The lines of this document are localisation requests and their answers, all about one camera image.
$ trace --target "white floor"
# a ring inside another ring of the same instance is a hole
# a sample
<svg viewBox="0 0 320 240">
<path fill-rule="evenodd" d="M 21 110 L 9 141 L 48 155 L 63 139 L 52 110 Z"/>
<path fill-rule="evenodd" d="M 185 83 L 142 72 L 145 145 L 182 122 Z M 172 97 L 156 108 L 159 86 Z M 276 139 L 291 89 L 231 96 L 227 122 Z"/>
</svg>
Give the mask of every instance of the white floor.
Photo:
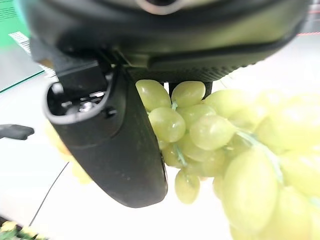
<svg viewBox="0 0 320 240">
<path fill-rule="evenodd" d="M 215 82 L 214 89 L 227 86 L 255 91 L 267 86 L 319 91 L 320 57 L 316 53 L 320 52 L 320 45 L 311 48 L 306 42 L 306 38 L 297 39 L 267 61 Z M 44 134 L 41 105 L 51 81 L 38 76 L 0 94 L 0 124 L 35 128 L 35 134 L 27 141 L 0 140 L 0 215 L 21 225 L 30 223 L 66 164 Z M 169 191 L 165 200 L 143 209 L 130 209 L 113 201 L 95 183 L 78 184 L 68 165 L 32 226 L 55 240 L 231 240 L 228 222 L 213 194 L 211 182 L 202 184 L 195 204 L 185 206 L 174 193 L 176 170 L 167 171 Z"/>
</svg>

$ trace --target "red line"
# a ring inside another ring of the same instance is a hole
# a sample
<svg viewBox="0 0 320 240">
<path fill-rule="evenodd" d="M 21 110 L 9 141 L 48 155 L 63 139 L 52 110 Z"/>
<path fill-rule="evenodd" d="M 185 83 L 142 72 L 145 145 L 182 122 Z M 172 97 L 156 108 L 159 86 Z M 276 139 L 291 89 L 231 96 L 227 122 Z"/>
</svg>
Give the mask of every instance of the red line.
<svg viewBox="0 0 320 240">
<path fill-rule="evenodd" d="M 299 33 L 298 36 L 320 35 L 320 31 Z"/>
</svg>

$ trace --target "grape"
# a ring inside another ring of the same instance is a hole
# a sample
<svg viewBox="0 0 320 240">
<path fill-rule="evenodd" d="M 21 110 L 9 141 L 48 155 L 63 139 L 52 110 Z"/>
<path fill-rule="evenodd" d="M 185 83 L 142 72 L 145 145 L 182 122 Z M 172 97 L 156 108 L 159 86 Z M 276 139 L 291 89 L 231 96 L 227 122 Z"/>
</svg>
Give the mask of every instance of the grape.
<svg viewBox="0 0 320 240">
<path fill-rule="evenodd" d="M 232 160 L 250 148 L 251 144 L 249 142 L 235 134 L 225 147 L 225 156 L 228 160 Z"/>
<path fill-rule="evenodd" d="M 191 158 L 194 161 L 204 162 L 208 160 L 213 154 L 212 151 L 206 151 L 197 147 L 190 138 L 190 135 L 187 133 L 183 136 L 178 142 L 178 146 L 183 153 L 183 155 Z"/>
<path fill-rule="evenodd" d="M 71 162 L 71 163 L 76 162 L 77 163 L 77 160 L 75 159 L 75 157 L 73 155 L 66 155 L 66 154 L 61 153 L 60 156 L 66 162 Z"/>
<path fill-rule="evenodd" d="M 273 165 L 259 147 L 230 163 L 223 180 L 222 205 L 230 223 L 248 234 L 260 232 L 269 222 L 278 196 Z"/>
<path fill-rule="evenodd" d="M 265 118 L 255 133 L 271 148 L 294 150 L 320 143 L 320 105 L 288 105 Z"/>
<path fill-rule="evenodd" d="M 234 113 L 229 121 L 238 128 L 253 132 L 267 114 L 268 109 L 266 107 L 252 104 Z"/>
<path fill-rule="evenodd" d="M 238 89 L 224 89 L 209 95 L 205 104 L 214 108 L 216 113 L 224 118 L 250 105 L 254 98 L 248 92 Z"/>
<path fill-rule="evenodd" d="M 190 128 L 190 137 L 203 150 L 215 150 L 226 145 L 236 132 L 236 128 L 218 115 L 203 116 Z"/>
<path fill-rule="evenodd" d="M 256 104 L 266 107 L 269 111 L 282 107 L 287 101 L 283 92 L 277 89 L 267 89 L 260 93 Z"/>
<path fill-rule="evenodd" d="M 223 191 L 224 178 L 221 175 L 215 176 L 212 182 L 213 192 L 218 199 L 221 200 Z"/>
<path fill-rule="evenodd" d="M 233 226 L 230 226 L 230 233 L 233 240 L 258 240 L 256 237 L 248 235 L 245 232 L 239 231 Z"/>
<path fill-rule="evenodd" d="M 171 99 L 179 108 L 185 108 L 200 103 L 205 93 L 206 86 L 203 82 L 184 81 L 175 87 Z"/>
<path fill-rule="evenodd" d="M 58 133 L 56 132 L 56 130 L 54 129 L 54 127 L 51 125 L 50 122 L 47 122 L 44 128 L 44 131 L 46 135 L 49 137 L 49 141 L 51 142 L 51 144 L 54 145 L 59 150 L 60 153 L 64 155 L 71 155 L 66 145 L 62 142 Z"/>
<path fill-rule="evenodd" d="M 189 107 L 178 107 L 176 111 L 183 117 L 186 129 L 189 130 L 193 123 L 203 116 L 216 115 L 216 111 L 205 104 L 197 104 Z"/>
<path fill-rule="evenodd" d="M 224 172 L 225 153 L 222 149 L 211 153 L 211 157 L 204 162 L 193 161 L 187 157 L 185 159 L 187 161 L 185 171 L 189 174 L 212 178 Z"/>
<path fill-rule="evenodd" d="M 185 120 L 171 108 L 159 107 L 153 110 L 149 114 L 149 120 L 159 140 L 174 143 L 185 134 Z"/>
<path fill-rule="evenodd" d="M 195 175 L 190 175 L 180 170 L 175 177 L 175 193 L 184 204 L 192 204 L 200 191 L 200 180 Z"/>
<path fill-rule="evenodd" d="M 158 145 L 159 145 L 159 149 L 160 150 L 163 150 L 165 149 L 166 147 L 168 147 L 169 143 L 163 141 L 163 140 L 159 140 L 158 139 Z"/>
<path fill-rule="evenodd" d="M 164 87 L 155 80 L 139 80 L 135 83 L 142 103 L 151 112 L 160 107 L 170 108 L 171 100 Z"/>
<path fill-rule="evenodd" d="M 286 182 L 300 192 L 320 198 L 320 153 L 296 150 L 280 157 L 281 169 Z"/>
<path fill-rule="evenodd" d="M 73 163 L 72 174 L 78 178 L 78 181 L 81 184 L 89 184 L 92 182 L 92 179 L 89 177 L 89 175 L 85 172 L 85 170 L 77 162 Z"/>
<path fill-rule="evenodd" d="M 164 162 L 170 166 L 181 169 L 183 165 L 178 160 L 178 154 L 172 144 L 169 144 L 165 149 L 162 150 L 162 156 Z"/>
<path fill-rule="evenodd" d="M 302 104 L 302 105 L 318 105 L 320 103 L 320 94 L 317 93 L 302 93 L 293 96 L 289 100 L 289 104 Z"/>
<path fill-rule="evenodd" d="M 320 208 L 311 207 L 311 238 L 310 240 L 320 239 Z"/>
<path fill-rule="evenodd" d="M 308 201 L 291 187 L 282 189 L 269 225 L 260 240 L 309 240 L 311 220 Z"/>
</svg>

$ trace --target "grape stem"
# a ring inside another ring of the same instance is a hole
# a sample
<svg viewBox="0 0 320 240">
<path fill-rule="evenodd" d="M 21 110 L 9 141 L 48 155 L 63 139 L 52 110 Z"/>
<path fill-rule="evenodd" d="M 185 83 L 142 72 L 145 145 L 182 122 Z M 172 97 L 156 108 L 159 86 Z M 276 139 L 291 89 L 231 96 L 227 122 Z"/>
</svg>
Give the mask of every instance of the grape stem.
<svg viewBox="0 0 320 240">
<path fill-rule="evenodd" d="M 178 107 L 178 104 L 177 104 L 177 102 L 176 101 L 174 101 L 173 103 L 172 103 L 172 110 L 176 110 L 177 109 L 177 107 Z"/>
<path fill-rule="evenodd" d="M 183 155 L 182 152 L 180 151 L 180 148 L 178 147 L 178 145 L 177 145 L 177 144 L 174 144 L 174 145 L 173 145 L 173 149 L 175 150 L 176 154 L 178 155 L 178 160 L 180 161 L 180 163 L 181 163 L 184 167 L 186 167 L 188 164 L 187 164 L 187 162 L 186 162 L 186 160 L 185 160 L 184 155 Z"/>
<path fill-rule="evenodd" d="M 280 183 L 284 183 L 284 175 L 280 169 L 280 165 L 279 165 L 279 159 L 278 157 L 264 144 L 262 144 L 261 142 L 257 141 L 251 134 L 248 134 L 247 132 L 238 129 L 236 134 L 238 136 L 240 136 L 241 138 L 245 139 L 246 141 L 248 141 L 250 144 L 252 144 L 255 147 L 259 147 L 263 150 L 263 152 L 266 154 L 266 156 L 268 157 L 268 159 L 271 161 L 276 177 L 278 179 L 278 181 Z"/>
</svg>

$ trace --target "green grape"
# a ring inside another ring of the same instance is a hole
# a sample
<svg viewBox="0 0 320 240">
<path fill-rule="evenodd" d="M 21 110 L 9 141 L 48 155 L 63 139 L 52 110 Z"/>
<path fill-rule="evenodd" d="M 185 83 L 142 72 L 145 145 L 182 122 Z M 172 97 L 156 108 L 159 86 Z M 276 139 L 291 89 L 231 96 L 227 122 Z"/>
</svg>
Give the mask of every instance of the green grape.
<svg viewBox="0 0 320 240">
<path fill-rule="evenodd" d="M 218 115 L 203 116 L 190 128 L 190 137 L 203 150 L 216 150 L 226 145 L 236 132 L 236 128 Z"/>
<path fill-rule="evenodd" d="M 192 124 L 203 116 L 216 115 L 216 111 L 205 104 L 197 104 L 189 107 L 178 107 L 176 111 L 183 117 L 186 129 L 189 130 Z"/>
<path fill-rule="evenodd" d="M 301 149 L 320 143 L 320 105 L 288 105 L 266 117 L 255 131 L 270 148 Z"/>
<path fill-rule="evenodd" d="M 320 208 L 311 206 L 311 238 L 310 240 L 320 239 Z"/>
<path fill-rule="evenodd" d="M 86 185 L 92 182 L 90 176 L 86 173 L 86 171 L 80 166 L 78 162 L 73 162 L 72 174 L 78 178 L 80 184 Z"/>
<path fill-rule="evenodd" d="M 172 144 L 169 144 L 165 149 L 162 150 L 162 157 L 164 162 L 170 167 L 175 167 L 178 169 L 183 167 L 182 163 L 178 159 L 178 153 Z"/>
<path fill-rule="evenodd" d="M 253 132 L 267 115 L 265 106 L 252 104 L 234 113 L 229 121 L 238 128 Z"/>
<path fill-rule="evenodd" d="M 175 87 L 171 99 L 179 108 L 185 108 L 200 103 L 205 93 L 206 86 L 203 82 L 184 81 Z"/>
<path fill-rule="evenodd" d="M 222 198 L 224 177 L 222 175 L 215 176 L 212 182 L 213 192 L 218 199 Z"/>
<path fill-rule="evenodd" d="M 259 147 L 240 154 L 230 163 L 222 189 L 222 205 L 230 223 L 254 235 L 269 222 L 278 196 L 274 167 Z"/>
<path fill-rule="evenodd" d="M 291 187 L 282 189 L 269 225 L 260 240 L 310 240 L 308 201 Z"/>
<path fill-rule="evenodd" d="M 246 234 L 245 232 L 242 232 L 233 226 L 230 226 L 230 233 L 233 240 L 258 240 L 257 237 Z"/>
<path fill-rule="evenodd" d="M 232 114 L 250 105 L 254 97 L 239 89 L 224 89 L 209 95 L 205 104 L 214 108 L 216 113 L 224 118 L 229 118 Z"/>
<path fill-rule="evenodd" d="M 163 140 L 160 140 L 158 139 L 158 145 L 159 145 L 159 149 L 160 150 L 163 150 L 165 149 L 166 147 L 168 147 L 169 143 L 163 141 Z"/>
<path fill-rule="evenodd" d="M 285 181 L 308 196 L 320 198 L 320 152 L 296 150 L 280 156 Z"/>
<path fill-rule="evenodd" d="M 302 93 L 296 96 L 293 96 L 289 100 L 289 104 L 302 104 L 302 105 L 319 105 L 320 103 L 320 94 L 318 93 Z"/>
<path fill-rule="evenodd" d="M 189 174 L 212 178 L 224 172 L 225 153 L 222 149 L 212 152 L 211 157 L 203 162 L 194 161 L 187 157 L 185 159 L 187 161 L 185 171 Z"/>
<path fill-rule="evenodd" d="M 259 94 L 255 103 L 266 107 L 269 111 L 274 111 L 282 107 L 286 101 L 287 98 L 282 91 L 277 89 L 267 89 Z"/>
<path fill-rule="evenodd" d="M 150 112 L 148 117 L 155 135 L 160 140 L 174 143 L 185 134 L 185 120 L 171 108 L 159 107 Z"/>
<path fill-rule="evenodd" d="M 213 154 L 212 151 L 206 151 L 202 148 L 197 147 L 187 133 L 177 143 L 183 155 L 191 158 L 194 161 L 204 162 L 208 160 Z"/>
<path fill-rule="evenodd" d="M 192 204 L 200 191 L 200 180 L 195 175 L 190 175 L 180 170 L 175 177 L 175 193 L 184 204 Z"/>
<path fill-rule="evenodd" d="M 139 80 L 135 86 L 148 112 L 160 107 L 171 107 L 169 94 L 159 82 L 155 80 Z"/>
<path fill-rule="evenodd" d="M 251 146 L 252 145 L 249 142 L 244 140 L 239 135 L 235 134 L 224 148 L 225 156 L 228 160 L 231 161 L 243 152 L 248 151 Z"/>
</svg>

